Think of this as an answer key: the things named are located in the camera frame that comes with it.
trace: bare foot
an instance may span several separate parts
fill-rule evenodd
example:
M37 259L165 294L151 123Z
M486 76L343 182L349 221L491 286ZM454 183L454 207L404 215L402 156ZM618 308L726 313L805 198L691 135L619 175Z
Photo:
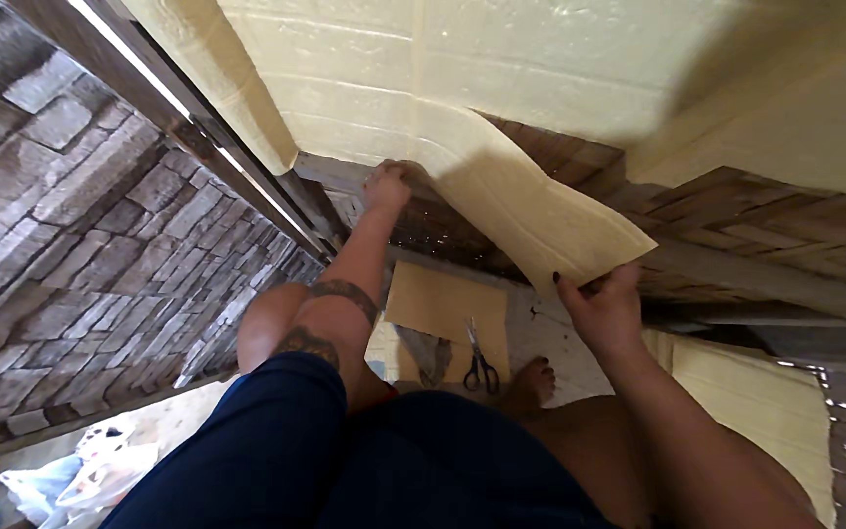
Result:
M554 397L556 382L554 368L548 360L536 357L514 376L497 407L515 421L532 420L543 412L541 406Z

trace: stone brick wallpaper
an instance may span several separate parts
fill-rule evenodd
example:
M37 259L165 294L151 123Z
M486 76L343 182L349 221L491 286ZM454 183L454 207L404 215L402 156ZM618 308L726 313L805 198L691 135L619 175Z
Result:
M232 369L322 267L0 6L0 442Z

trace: plastic bag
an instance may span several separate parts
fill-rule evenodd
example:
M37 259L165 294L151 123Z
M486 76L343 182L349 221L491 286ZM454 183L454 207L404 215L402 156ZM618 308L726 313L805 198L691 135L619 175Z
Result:
M74 509L101 509L116 505L159 457L157 443L126 446L84 464L55 504Z
M129 446L132 421L118 415L88 427L74 454L30 471L6 471L8 498L41 529L96 526L159 457L157 443Z
M57 497L73 482L84 466L77 455L55 459L43 467L30 471L6 471L0 482L8 487L18 511L31 523L42 525L56 511Z

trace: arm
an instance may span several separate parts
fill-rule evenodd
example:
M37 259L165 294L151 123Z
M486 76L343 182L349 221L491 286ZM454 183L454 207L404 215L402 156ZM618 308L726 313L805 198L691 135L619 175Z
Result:
M554 281L577 333L652 447L661 485L686 526L822 527L649 354L637 265L614 270L598 293L559 274Z
M410 198L410 188L400 180L406 171L405 164L391 160L374 170L364 185L368 209L276 346L276 352L305 351L329 361L349 400L380 306L387 240Z

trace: tattooed arm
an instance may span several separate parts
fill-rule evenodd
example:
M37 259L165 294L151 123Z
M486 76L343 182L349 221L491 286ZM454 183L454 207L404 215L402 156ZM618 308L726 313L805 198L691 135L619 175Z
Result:
M400 180L406 171L405 164L392 160L374 169L365 183L368 209L276 347L276 352L305 351L328 360L349 399L380 306L387 239L410 199L410 188Z

